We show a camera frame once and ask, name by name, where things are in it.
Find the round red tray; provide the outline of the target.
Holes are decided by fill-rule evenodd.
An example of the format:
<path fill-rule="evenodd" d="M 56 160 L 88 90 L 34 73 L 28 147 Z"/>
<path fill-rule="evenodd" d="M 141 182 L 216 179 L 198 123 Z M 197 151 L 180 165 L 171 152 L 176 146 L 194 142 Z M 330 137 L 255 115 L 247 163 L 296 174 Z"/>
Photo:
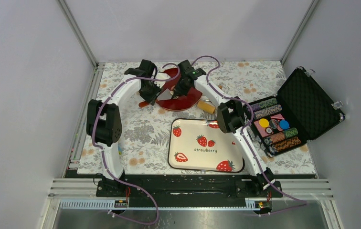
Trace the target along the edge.
<path fill-rule="evenodd" d="M 158 86 L 162 86 L 161 93 L 156 99 L 157 105 L 169 111 L 184 111 L 193 107 L 200 101 L 202 97 L 202 92 L 198 91 L 193 87 L 189 90 L 186 96 L 182 95 L 172 99 L 172 94 L 170 93 L 170 91 L 173 89 L 173 87 L 178 81 L 179 78 L 169 82 L 156 83 Z"/>

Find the wooden dough roller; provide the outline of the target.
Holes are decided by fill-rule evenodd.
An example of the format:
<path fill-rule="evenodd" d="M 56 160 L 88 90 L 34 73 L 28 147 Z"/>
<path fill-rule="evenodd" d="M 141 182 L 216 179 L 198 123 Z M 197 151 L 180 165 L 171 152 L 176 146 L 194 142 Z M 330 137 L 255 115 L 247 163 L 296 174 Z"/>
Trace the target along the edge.
<path fill-rule="evenodd" d="M 197 103 L 197 107 L 211 115 L 213 115 L 216 111 L 216 107 L 214 105 L 212 105 L 211 103 L 205 102 L 203 100 L 200 100 Z"/>

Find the strawberry pattern rectangular tray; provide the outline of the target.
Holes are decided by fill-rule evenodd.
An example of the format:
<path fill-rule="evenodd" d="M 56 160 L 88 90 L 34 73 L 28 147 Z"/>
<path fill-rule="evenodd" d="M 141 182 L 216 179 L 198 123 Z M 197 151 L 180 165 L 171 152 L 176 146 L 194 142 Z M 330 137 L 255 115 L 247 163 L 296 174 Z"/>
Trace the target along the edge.
<path fill-rule="evenodd" d="M 169 166 L 175 169 L 238 173 L 244 159 L 233 135 L 214 120 L 176 119 L 171 124 Z"/>

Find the metal scraper orange handle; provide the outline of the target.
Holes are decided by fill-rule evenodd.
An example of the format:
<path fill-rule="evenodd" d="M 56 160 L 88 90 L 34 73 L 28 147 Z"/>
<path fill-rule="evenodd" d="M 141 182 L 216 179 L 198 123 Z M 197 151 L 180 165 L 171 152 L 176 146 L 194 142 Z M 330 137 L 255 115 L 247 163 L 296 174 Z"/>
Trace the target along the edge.
<path fill-rule="evenodd" d="M 154 100 L 154 102 L 148 103 L 147 101 L 143 101 L 141 103 L 138 104 L 138 106 L 140 108 L 146 107 L 148 105 L 154 105 L 155 103 L 159 102 L 159 101 L 164 101 L 164 100 L 170 100 L 172 99 L 174 92 L 170 89 L 164 89 L 162 92 L 160 92 L 157 96 L 157 98 Z"/>

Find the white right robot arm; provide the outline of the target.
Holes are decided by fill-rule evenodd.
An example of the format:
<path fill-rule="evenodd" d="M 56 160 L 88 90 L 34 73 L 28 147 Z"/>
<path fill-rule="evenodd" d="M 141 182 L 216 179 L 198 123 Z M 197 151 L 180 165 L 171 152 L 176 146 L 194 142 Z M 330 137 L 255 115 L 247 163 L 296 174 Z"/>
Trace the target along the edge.
<path fill-rule="evenodd" d="M 202 92 L 215 106 L 217 106 L 217 123 L 220 130 L 232 136 L 240 150 L 244 161 L 250 163 L 249 173 L 254 176 L 252 183 L 253 193 L 263 197 L 274 185 L 276 179 L 270 168 L 263 168 L 266 164 L 258 155 L 252 140 L 249 139 L 248 127 L 253 121 L 251 106 L 238 97 L 231 97 L 224 93 L 218 86 L 210 82 L 210 73 L 218 69 L 221 64 L 216 59 L 217 66 L 205 72 L 203 69 L 195 69 L 196 62 L 185 60 L 177 64 L 179 81 L 174 87 L 174 95 L 186 95 L 191 88 Z"/>

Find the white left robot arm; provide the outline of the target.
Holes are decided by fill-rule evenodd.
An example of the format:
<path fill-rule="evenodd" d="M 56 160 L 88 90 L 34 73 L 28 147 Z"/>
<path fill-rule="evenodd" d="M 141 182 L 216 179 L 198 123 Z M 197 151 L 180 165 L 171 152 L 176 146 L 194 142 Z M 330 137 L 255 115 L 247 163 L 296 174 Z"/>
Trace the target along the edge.
<path fill-rule="evenodd" d="M 122 134 L 120 106 L 136 93 L 148 104 L 154 104 L 163 85 L 171 80 L 172 77 L 160 73 L 153 62 L 142 60 L 139 67 L 125 70 L 123 78 L 112 92 L 101 100 L 92 99 L 88 102 L 86 133 L 91 137 L 92 145 L 100 150 L 102 174 L 111 179 L 107 188 L 114 196 L 121 196 L 126 186 L 132 186 L 121 179 L 124 169 L 118 152 L 118 141 Z"/>

